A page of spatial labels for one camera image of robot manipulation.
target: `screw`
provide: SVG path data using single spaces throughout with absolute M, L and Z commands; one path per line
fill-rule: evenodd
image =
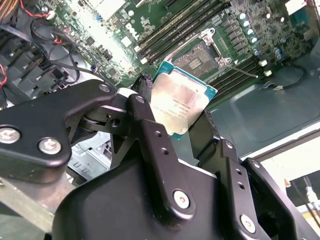
M 145 103 L 145 100 L 142 96 L 136 96 L 135 99 L 137 99 L 138 102 L 144 104 Z
M 231 144 L 230 142 L 228 142 L 228 141 L 225 141 L 225 144 L 226 144 L 226 146 L 227 146 L 228 148 L 230 148 L 230 149 L 233 149 L 233 148 L 234 148 L 234 146 L 232 146 L 232 144 Z
M 13 144 L 20 139 L 20 133 L 11 128 L 4 127 L 0 129 L 0 143 L 2 144 Z
M 254 222 L 248 217 L 247 215 L 242 214 L 240 216 L 240 221 L 244 228 L 251 234 L 254 234 L 256 232 L 256 226 Z
M 53 138 L 46 138 L 39 142 L 39 149 L 45 154 L 54 155 L 61 151 L 61 144 Z
M 255 160 L 252 160 L 252 163 L 257 169 L 260 168 L 260 165 Z
M 100 85 L 99 85 L 99 88 L 100 88 L 100 90 L 102 90 L 102 91 L 104 91 L 104 92 L 106 92 L 106 93 L 109 93 L 109 92 L 110 92 L 110 89 L 109 89 L 109 87 L 108 87 L 107 85 L 100 84 Z
M 182 209 L 187 209 L 190 205 L 190 200 L 183 191 L 175 191 L 173 193 L 173 198 L 176 204 Z

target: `black metal bracket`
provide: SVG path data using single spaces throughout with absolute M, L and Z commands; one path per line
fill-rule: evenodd
M 56 181 L 66 170 L 71 144 L 104 131 L 124 139 L 112 156 L 112 166 L 129 151 L 142 154 L 161 220 L 178 227 L 196 213 L 166 129 L 155 122 L 148 101 L 137 94 L 125 98 L 90 80 L 0 112 L 0 127 L 13 128 L 21 136 L 12 144 L 0 143 L 0 177 L 38 184 Z M 45 138 L 57 140 L 61 150 L 53 155 L 41 152 L 38 145 Z
M 276 226 L 278 239 L 319 239 L 286 193 L 280 189 L 260 163 L 247 158 L 242 165 L 249 174 L 257 215 L 262 227 L 264 227 L 263 221 L 266 214 L 271 213 L 278 223 Z M 270 229 L 268 231 L 267 233 L 272 236 L 272 231 Z

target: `metal frame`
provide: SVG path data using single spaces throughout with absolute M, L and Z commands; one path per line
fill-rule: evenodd
M 142 159 L 152 208 L 163 224 L 193 221 L 197 203 L 165 127 L 155 122 L 143 96 L 126 98 L 98 80 L 89 80 L 0 112 L 0 129 L 8 127 L 20 138 L 10 144 L 0 141 L 1 200 L 44 231 L 50 232 L 54 212 L 72 190 L 65 178 L 71 146 L 97 131 L 112 134 L 111 168 L 122 165 L 127 156 Z M 219 179 L 218 214 L 225 239 L 271 239 L 268 223 L 258 221 L 268 211 L 278 216 L 280 240 L 319 239 L 259 163 L 238 159 L 235 147 L 220 137 L 208 112 L 201 114 L 189 135 L 199 166 Z M 38 146 L 47 138 L 61 146 L 55 154 Z M 31 214 L 34 210 L 40 220 Z

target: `electronic component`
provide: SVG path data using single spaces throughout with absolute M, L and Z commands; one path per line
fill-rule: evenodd
M 240 39 L 237 37 L 231 41 L 232 45 L 235 46 L 240 43 Z
M 245 28 L 249 27 L 250 26 L 250 22 L 249 21 L 244 21 L 242 23 L 242 26 L 244 26 Z
M 112 77 L 117 74 L 117 71 L 112 67 L 108 70 L 108 74 Z
M 245 13 L 240 13 L 240 15 L 239 15 L 239 19 L 240 20 L 245 20 L 246 19 L 246 14 Z
M 65 0 L 63 4 L 53 0 L 50 5 L 45 4 L 46 1 L 41 0 L 38 8 L 50 6 L 48 9 L 53 9 L 57 16 L 51 22 L 61 30 L 71 26 L 72 30 L 63 32 L 84 44 L 94 55 L 101 64 L 101 75 L 109 77 L 108 71 L 115 69 L 114 82 L 124 87 L 131 86 L 140 72 L 153 76 L 155 66 L 168 54 L 206 28 L 214 28 L 219 34 L 207 42 L 202 38 L 205 44 L 193 40 L 194 44 L 180 49 L 181 53 L 172 62 L 208 82 L 227 75 L 230 68 L 226 66 L 230 63 L 241 63 L 251 55 L 266 55 L 270 63 L 274 63 L 271 66 L 274 71 L 281 67 L 279 59 L 282 60 L 284 54 L 275 54 L 270 46 L 285 49 L 285 57 L 296 59 L 308 52 L 310 44 L 303 36 L 307 28 L 300 35 L 292 34 L 299 31 L 297 24 L 286 21 L 285 2 L 288 1 L 235 0 L 227 6 L 216 0 L 164 0 L 150 5 L 144 0 L 120 0 L 108 7 L 104 6 L 110 0 L 80 0 L 78 4 L 78 0 Z M 191 53 L 199 46 L 203 57 L 199 50 Z M 90 61 L 84 50 L 79 53 Z
M 266 12 L 266 13 L 262 14 L 262 17 L 264 19 L 270 19 L 271 18 L 271 14 L 269 12 Z
M 268 61 L 266 59 L 259 61 L 258 63 L 261 67 L 265 67 L 268 65 Z
M 87 39 L 86 39 L 86 44 L 88 44 L 89 46 L 91 46 L 92 44 L 94 44 L 96 41 L 91 37 L 89 36 Z
M 267 71 L 264 71 L 263 74 L 266 76 L 266 77 L 270 77 L 272 75 L 272 71 L 271 70 L 267 70 Z
M 229 39 L 232 40 L 232 39 L 235 39 L 237 37 L 237 34 L 235 32 L 231 33 L 228 35 Z
M 247 34 L 248 36 L 253 36 L 253 35 L 255 35 L 255 33 L 254 33 L 254 31 L 253 31 L 252 29 L 248 29 L 248 30 L 246 31 L 246 34 Z
M 173 138 L 180 139 L 216 93 L 213 87 L 164 61 L 153 79 L 150 106 L 156 122 L 163 124 Z
M 252 44 L 256 44 L 257 41 L 258 41 L 258 39 L 257 39 L 256 37 L 252 37 L 252 38 L 250 39 L 250 43 L 252 43 Z
M 286 20 L 284 16 L 277 16 L 274 19 L 279 23 L 283 23 Z
M 241 50 L 242 48 L 243 48 L 243 46 L 242 46 L 241 43 L 239 43 L 239 44 L 234 46 L 234 49 L 237 50 L 237 51 Z
M 108 49 L 106 49 L 102 54 L 107 61 L 110 61 L 113 58 L 111 52 Z
M 228 27 L 225 29 L 225 32 L 226 32 L 227 34 L 233 32 L 233 31 L 234 31 L 234 29 L 233 29 L 232 26 L 228 26 Z

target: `red wire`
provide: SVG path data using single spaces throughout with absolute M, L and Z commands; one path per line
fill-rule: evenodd
M 5 71 L 4 67 L 2 66 L 2 64 L 0 64 L 0 68 L 1 68 L 2 74 L 4 76 L 4 79 L 2 80 L 2 82 L 0 82 L 0 88 L 2 88 L 6 84 L 8 78 L 7 78 L 6 71 Z
M 304 0 L 304 2 L 309 6 L 309 7 L 312 7 L 312 8 L 316 8 L 317 6 L 313 5 L 310 3 L 310 0 Z
M 20 0 L 20 4 L 21 4 L 21 9 L 23 11 L 25 11 L 30 17 L 38 17 L 38 18 L 46 18 L 49 16 L 48 13 L 44 13 L 44 14 L 33 14 L 31 12 L 29 12 L 28 10 L 25 9 L 24 3 L 22 2 L 22 0 Z

